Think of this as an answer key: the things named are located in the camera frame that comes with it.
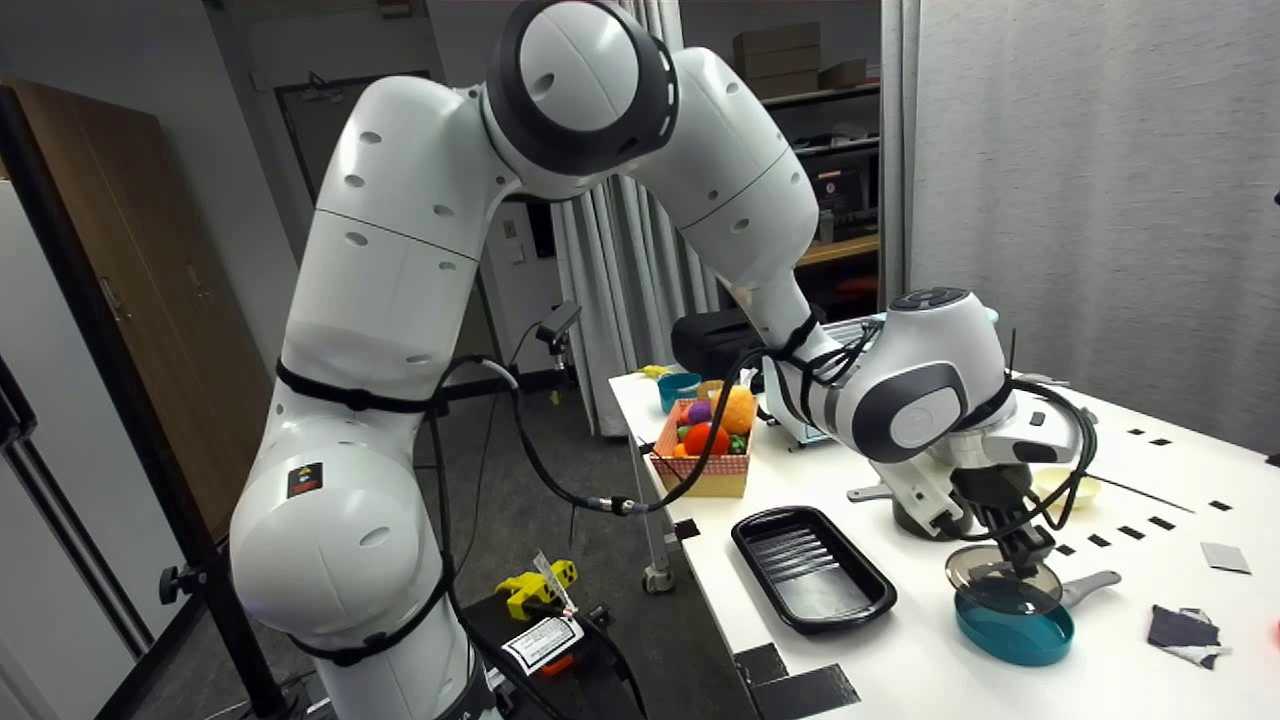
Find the white table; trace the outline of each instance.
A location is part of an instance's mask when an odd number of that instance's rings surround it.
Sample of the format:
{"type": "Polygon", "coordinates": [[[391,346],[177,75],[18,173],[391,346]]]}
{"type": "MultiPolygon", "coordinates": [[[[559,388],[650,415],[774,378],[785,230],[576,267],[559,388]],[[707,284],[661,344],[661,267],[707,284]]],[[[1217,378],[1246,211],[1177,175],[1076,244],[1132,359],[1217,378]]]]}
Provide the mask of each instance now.
{"type": "MultiPolygon", "coordinates": [[[[652,378],[616,377],[614,393],[637,443],[665,425],[652,378]]],[[[943,559],[962,545],[924,545],[897,529],[888,503],[848,503],[848,489],[875,485],[873,467],[842,446],[790,446],[790,437],[755,425],[743,499],[678,499],[672,518],[698,518],[685,540],[698,585],[730,641],[730,653],[777,642],[790,671],[842,665],[859,703],[826,715],[979,715],[979,720],[1172,720],[1172,715],[1280,715],[1280,467],[1261,452],[1076,394],[1101,415],[1098,471],[1172,494],[1197,514],[1152,503],[1122,489],[1073,514],[1053,553],[1053,566],[1073,578],[1117,566],[1124,585],[1073,606],[1076,641],[1053,666],[1012,666],[976,653],[954,617],[943,559]],[[809,641],[791,631],[760,590],[731,545],[731,524],[780,508],[812,503],[897,585],[900,598],[869,629],[809,641]],[[1199,545],[1237,545],[1254,574],[1213,572],[1199,545]],[[1217,671],[1158,653],[1148,635],[1152,602],[1206,606],[1223,642],[1217,671]]]]}

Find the cabinet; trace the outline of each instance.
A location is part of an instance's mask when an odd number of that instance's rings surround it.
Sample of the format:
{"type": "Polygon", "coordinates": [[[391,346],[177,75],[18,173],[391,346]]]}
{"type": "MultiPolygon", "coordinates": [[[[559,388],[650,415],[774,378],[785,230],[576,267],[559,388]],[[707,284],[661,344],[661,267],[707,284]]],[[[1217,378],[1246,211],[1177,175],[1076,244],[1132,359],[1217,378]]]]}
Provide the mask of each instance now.
{"type": "Polygon", "coordinates": [[[765,95],[822,198],[822,229],[796,264],[822,315],[880,304],[880,84],[765,95]]]}

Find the shelf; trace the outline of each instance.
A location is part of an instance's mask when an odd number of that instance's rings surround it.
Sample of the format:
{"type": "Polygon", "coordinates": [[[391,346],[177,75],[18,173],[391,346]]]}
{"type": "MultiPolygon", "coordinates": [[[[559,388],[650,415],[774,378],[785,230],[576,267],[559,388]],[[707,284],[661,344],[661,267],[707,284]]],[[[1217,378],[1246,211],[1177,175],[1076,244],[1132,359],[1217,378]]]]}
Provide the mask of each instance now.
{"type": "Polygon", "coordinates": [[[880,252],[880,237],[815,240],[809,244],[796,267],[842,264],[842,261],[875,255],[875,252],[880,252]]]}
{"type": "Polygon", "coordinates": [[[760,104],[765,106],[799,106],[799,104],[832,104],[832,99],[852,99],[852,95],[880,95],[880,84],[765,95],[760,104]]]}
{"type": "Polygon", "coordinates": [[[880,134],[852,134],[852,141],[832,141],[832,142],[796,142],[796,156],[832,156],[832,152],[869,152],[880,147],[880,134]]]}

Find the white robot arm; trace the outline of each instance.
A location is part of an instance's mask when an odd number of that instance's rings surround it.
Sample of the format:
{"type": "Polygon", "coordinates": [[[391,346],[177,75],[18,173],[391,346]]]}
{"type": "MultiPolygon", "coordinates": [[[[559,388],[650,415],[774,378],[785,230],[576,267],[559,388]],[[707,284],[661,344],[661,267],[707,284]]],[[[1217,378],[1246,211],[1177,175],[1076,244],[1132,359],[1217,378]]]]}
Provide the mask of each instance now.
{"type": "MultiPolygon", "coordinates": [[[[836,344],[791,275],[815,197],[752,88],[703,47],[665,52],[614,5],[530,0],[489,88],[380,79],[361,95],[232,514],[246,606],[316,656],[339,715],[486,706],[481,658],[441,598],[447,566],[412,439],[496,204],[576,197],[616,173],[655,192],[738,295],[796,415],[866,452],[922,529],[963,511],[954,467],[1018,460],[993,443],[1026,412],[976,295],[918,293],[869,344],[836,344]]],[[[1073,452],[1062,433],[1035,446],[1073,452]]]]}

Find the box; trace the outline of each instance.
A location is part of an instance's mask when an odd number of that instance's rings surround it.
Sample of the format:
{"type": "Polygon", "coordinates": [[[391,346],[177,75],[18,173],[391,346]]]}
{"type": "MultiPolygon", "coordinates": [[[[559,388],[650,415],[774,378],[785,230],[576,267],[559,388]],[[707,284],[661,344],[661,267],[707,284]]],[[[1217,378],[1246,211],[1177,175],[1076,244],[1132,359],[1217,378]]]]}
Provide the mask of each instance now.
{"type": "Polygon", "coordinates": [[[805,42],[822,47],[815,25],[780,25],[780,29],[741,33],[731,41],[731,57],[747,61],[747,57],[790,52],[790,47],[805,47],[805,42]]]}
{"type": "Polygon", "coordinates": [[[760,99],[815,93],[815,71],[747,79],[760,99]]]}
{"type": "Polygon", "coordinates": [[[777,52],[760,52],[760,57],[743,57],[738,69],[743,79],[755,75],[796,75],[796,71],[822,71],[826,57],[815,42],[799,42],[799,47],[777,47],[777,52]]]}
{"type": "Polygon", "coordinates": [[[822,71],[826,88],[866,88],[866,84],[880,84],[880,69],[869,61],[848,61],[848,62],[832,62],[822,71]]]}
{"type": "Polygon", "coordinates": [[[790,25],[743,33],[731,41],[738,71],[755,88],[774,75],[812,75],[822,71],[822,29],[815,25],[790,25]]]}
{"type": "MultiPolygon", "coordinates": [[[[668,412],[665,437],[652,443],[652,471],[661,474],[665,492],[672,492],[685,474],[691,474],[698,455],[678,455],[678,415],[691,399],[678,399],[668,412]]],[[[703,474],[689,489],[689,494],[743,494],[747,492],[752,452],[743,455],[711,455],[703,474]]]]}

